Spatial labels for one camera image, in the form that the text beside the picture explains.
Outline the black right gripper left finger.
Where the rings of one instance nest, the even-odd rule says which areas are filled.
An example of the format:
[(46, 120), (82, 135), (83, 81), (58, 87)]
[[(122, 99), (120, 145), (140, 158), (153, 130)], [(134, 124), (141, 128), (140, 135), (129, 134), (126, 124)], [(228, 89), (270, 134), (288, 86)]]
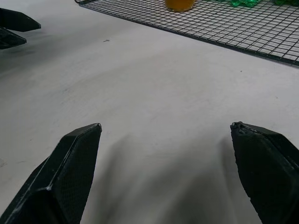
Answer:
[(0, 216), (0, 224), (80, 224), (93, 182), (101, 124), (61, 138)]

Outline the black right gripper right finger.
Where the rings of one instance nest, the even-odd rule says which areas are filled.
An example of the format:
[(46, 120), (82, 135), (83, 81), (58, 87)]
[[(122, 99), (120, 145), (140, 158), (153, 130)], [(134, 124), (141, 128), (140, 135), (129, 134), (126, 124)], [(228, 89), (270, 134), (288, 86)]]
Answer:
[(241, 184), (262, 224), (299, 224), (299, 149), (263, 127), (230, 129)]

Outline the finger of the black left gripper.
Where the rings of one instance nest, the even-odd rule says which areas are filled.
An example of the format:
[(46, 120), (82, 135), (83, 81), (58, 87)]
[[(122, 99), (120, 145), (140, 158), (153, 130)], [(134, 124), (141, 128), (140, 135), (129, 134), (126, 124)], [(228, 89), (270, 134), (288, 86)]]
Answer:
[(25, 44), (25, 38), (12, 33), (11, 31), (0, 27), (0, 49), (8, 49)]
[(0, 27), (28, 32), (41, 28), (41, 24), (22, 12), (0, 8)]

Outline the orange drink glass bottle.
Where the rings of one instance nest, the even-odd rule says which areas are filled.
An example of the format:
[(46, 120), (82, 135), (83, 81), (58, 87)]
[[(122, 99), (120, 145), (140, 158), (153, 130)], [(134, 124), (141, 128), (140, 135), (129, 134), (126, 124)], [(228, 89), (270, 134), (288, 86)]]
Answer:
[(173, 12), (185, 12), (192, 9), (196, 0), (164, 0), (168, 10)]

